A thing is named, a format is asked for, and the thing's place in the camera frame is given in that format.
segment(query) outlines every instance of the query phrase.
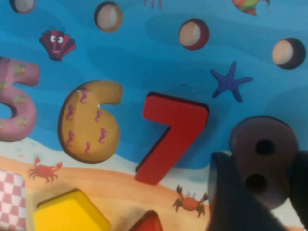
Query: seahorse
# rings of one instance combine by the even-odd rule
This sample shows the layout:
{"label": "seahorse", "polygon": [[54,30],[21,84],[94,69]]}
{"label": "seahorse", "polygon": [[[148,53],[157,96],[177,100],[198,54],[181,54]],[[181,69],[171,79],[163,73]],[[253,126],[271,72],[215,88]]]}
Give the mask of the seahorse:
{"label": "seahorse", "polygon": [[86,146],[87,146],[87,147],[86,147],[86,149],[85,149],[85,154],[89,154],[88,151],[90,150],[90,147],[91,147],[90,142],[87,142],[87,143],[86,143]]}
{"label": "seahorse", "polygon": [[100,109],[97,110],[97,114],[95,117],[95,122],[99,122],[99,118],[101,117],[102,111]]}
{"label": "seahorse", "polygon": [[68,139],[67,139],[67,141],[66,141],[66,146],[67,146],[67,147],[71,147],[70,142],[73,141],[74,136],[75,136],[75,134],[74,134],[72,131],[69,131],[69,132],[68,132]]}
{"label": "seahorse", "polygon": [[85,100],[86,97],[88,96],[88,95],[87,95],[88,92],[89,92],[89,91],[88,91],[87,89],[81,90],[81,94],[82,94],[82,96],[81,96],[81,98],[80,98],[80,102],[81,102],[81,103],[83,103],[83,104],[86,103],[86,102],[84,102],[84,100]]}
{"label": "seahorse", "polygon": [[66,115],[66,119],[67,120],[72,120],[73,119],[71,116],[74,114],[74,110],[75,110],[74,106],[70,104],[68,106],[68,113]]}
{"label": "seahorse", "polygon": [[102,129],[101,129],[101,136],[100,136],[100,138],[98,139],[98,142],[99,142],[99,143],[102,143],[102,144],[105,143],[105,142],[103,141],[103,139],[106,137],[106,133],[108,133],[108,132],[106,131],[106,129],[102,128]]}

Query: crab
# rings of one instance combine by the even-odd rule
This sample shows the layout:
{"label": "crab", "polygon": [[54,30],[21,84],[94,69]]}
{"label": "crab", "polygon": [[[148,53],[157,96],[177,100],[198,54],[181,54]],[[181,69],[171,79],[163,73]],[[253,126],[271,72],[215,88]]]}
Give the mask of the crab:
{"label": "crab", "polygon": [[51,178],[51,181],[53,182],[54,177],[58,178],[58,176],[54,173],[55,171],[58,171],[60,168],[62,168],[62,162],[57,163],[57,167],[54,166],[47,166],[47,165],[39,165],[40,158],[37,157],[34,160],[34,169],[30,169],[29,177],[32,176],[32,179],[34,179],[36,176],[40,176],[46,179],[46,183],[49,182],[48,177]]}
{"label": "crab", "polygon": [[204,193],[203,197],[199,201],[197,201],[195,199],[196,197],[195,193],[192,195],[192,197],[190,197],[190,193],[187,192],[187,196],[184,197],[182,191],[183,188],[178,185],[177,193],[180,196],[180,198],[178,198],[172,206],[172,207],[175,206],[175,211],[177,212],[179,207],[183,207],[187,211],[194,211],[194,210],[198,211],[198,217],[200,217],[201,214],[204,215],[205,210],[203,202],[208,199],[207,194]]}

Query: starfish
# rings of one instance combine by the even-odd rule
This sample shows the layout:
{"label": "starfish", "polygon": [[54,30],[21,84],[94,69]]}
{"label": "starfish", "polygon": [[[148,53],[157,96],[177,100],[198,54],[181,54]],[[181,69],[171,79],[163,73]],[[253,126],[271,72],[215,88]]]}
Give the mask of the starfish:
{"label": "starfish", "polygon": [[238,102],[242,102],[242,97],[239,93],[239,85],[243,83],[247,83],[253,80],[252,77],[245,77],[245,78],[240,78],[240,79],[234,79],[234,73],[235,73],[235,68],[236,68],[236,61],[233,61],[229,72],[227,73],[226,76],[223,76],[219,73],[217,73],[214,70],[210,70],[211,74],[217,79],[219,86],[216,89],[216,91],[213,93],[213,98],[219,96],[221,93],[223,93],[226,90],[230,90],[235,97],[235,99]]}

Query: pink checkered cloth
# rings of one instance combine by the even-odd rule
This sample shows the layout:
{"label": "pink checkered cloth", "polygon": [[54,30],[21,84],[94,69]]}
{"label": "pink checkered cloth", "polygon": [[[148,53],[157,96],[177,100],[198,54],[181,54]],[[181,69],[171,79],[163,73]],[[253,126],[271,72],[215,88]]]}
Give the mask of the pink checkered cloth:
{"label": "pink checkered cloth", "polygon": [[0,170],[0,230],[26,230],[26,194],[24,179]]}

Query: yellow block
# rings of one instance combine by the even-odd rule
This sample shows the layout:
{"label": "yellow block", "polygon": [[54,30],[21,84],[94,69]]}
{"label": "yellow block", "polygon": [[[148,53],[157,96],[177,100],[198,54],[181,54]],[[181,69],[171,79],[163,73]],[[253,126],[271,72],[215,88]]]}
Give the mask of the yellow block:
{"label": "yellow block", "polygon": [[35,231],[109,231],[110,223],[80,190],[43,202],[33,214]]}

